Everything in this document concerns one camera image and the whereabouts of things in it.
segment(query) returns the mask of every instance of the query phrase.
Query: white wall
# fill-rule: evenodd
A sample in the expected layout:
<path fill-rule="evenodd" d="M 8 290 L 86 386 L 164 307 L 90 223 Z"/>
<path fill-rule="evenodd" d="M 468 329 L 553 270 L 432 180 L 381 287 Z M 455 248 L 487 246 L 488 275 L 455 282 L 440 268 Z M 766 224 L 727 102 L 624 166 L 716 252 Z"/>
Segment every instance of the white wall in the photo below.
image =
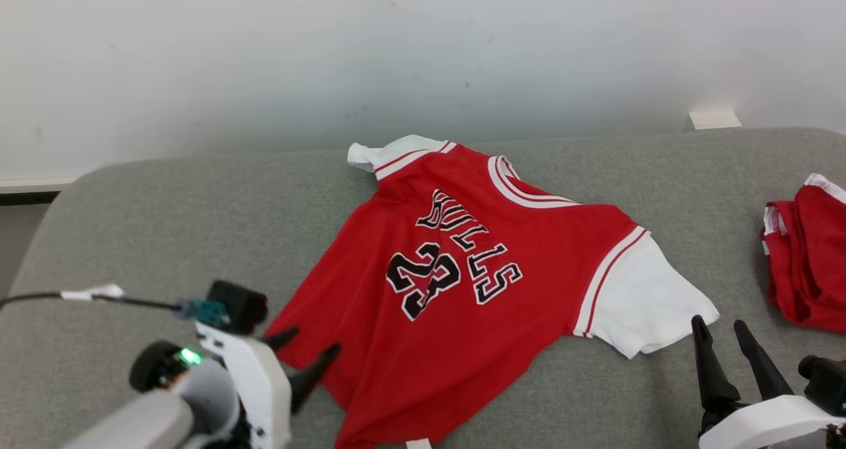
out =
<path fill-rule="evenodd" d="M 227 149 L 846 130 L 844 0 L 0 0 L 0 180 Z"/>

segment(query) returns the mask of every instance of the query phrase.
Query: red jersey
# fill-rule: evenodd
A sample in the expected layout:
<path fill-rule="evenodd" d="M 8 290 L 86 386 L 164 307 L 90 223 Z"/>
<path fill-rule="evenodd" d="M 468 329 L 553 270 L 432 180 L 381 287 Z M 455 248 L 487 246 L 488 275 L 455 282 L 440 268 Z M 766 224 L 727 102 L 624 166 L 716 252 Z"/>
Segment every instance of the red jersey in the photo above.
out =
<path fill-rule="evenodd" d="M 278 353 L 296 368 L 341 342 L 323 379 L 338 448 L 441 440 L 561 335 L 632 358 L 719 316 L 620 209 L 542 192 L 505 157 L 407 136 L 348 160 L 378 191 L 268 330 L 299 326 Z"/>
<path fill-rule="evenodd" d="M 794 201 L 767 203 L 761 234 L 770 301 L 791 322 L 846 333 L 846 190 L 810 175 Z"/>

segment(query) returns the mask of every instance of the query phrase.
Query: gray fabric surface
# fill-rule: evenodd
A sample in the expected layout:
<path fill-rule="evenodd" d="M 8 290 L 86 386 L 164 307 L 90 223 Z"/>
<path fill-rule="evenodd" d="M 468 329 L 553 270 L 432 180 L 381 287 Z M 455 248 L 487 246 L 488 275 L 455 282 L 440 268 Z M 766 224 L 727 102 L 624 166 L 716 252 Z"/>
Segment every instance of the gray fabric surface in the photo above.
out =
<path fill-rule="evenodd" d="M 652 230 L 671 264 L 722 313 L 716 353 L 746 401 L 755 380 L 732 332 L 745 319 L 796 391 L 802 356 L 844 358 L 846 337 L 786 322 L 765 301 L 764 204 L 811 172 L 846 183 L 846 138 L 824 130 L 722 130 L 601 141 L 474 145 L 521 178 L 579 202 L 612 202 Z M 139 298 L 201 296 L 226 278 L 282 306 L 375 190 L 344 151 L 131 163 L 61 193 L 13 294 L 117 282 Z M 31 302 L 0 314 L 0 447 L 59 446 L 133 397 L 127 374 L 156 339 L 194 345 L 167 313 Z M 293 420 L 296 448 L 330 447 L 342 411 L 323 389 Z M 561 338 L 438 447 L 696 446 L 701 410 L 690 338 L 628 361 Z"/>

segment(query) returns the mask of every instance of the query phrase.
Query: green light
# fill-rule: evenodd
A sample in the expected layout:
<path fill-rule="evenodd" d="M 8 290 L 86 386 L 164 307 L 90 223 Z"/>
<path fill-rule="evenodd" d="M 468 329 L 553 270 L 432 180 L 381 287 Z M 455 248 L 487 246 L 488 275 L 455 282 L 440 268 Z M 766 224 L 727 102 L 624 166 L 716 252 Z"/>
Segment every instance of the green light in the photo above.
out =
<path fill-rule="evenodd" d="M 194 352 L 194 350 L 191 350 L 190 348 L 183 348 L 180 350 L 179 359 L 185 362 L 185 364 L 200 364 L 203 361 L 200 353 Z"/>

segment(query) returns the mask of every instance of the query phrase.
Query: bulls jersey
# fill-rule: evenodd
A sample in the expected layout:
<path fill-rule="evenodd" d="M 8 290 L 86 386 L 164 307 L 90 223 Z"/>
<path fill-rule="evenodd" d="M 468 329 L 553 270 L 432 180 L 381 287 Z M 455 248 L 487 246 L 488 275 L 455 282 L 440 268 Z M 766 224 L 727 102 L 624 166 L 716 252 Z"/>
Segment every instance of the bulls jersey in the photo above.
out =
<path fill-rule="evenodd" d="M 296 368 L 341 342 L 323 379 L 347 412 L 338 448 L 441 440 L 562 335 L 632 358 L 719 316 L 649 231 L 542 192 L 505 157 L 407 136 L 348 160 L 378 190 L 268 331 L 299 326 L 278 355 Z"/>

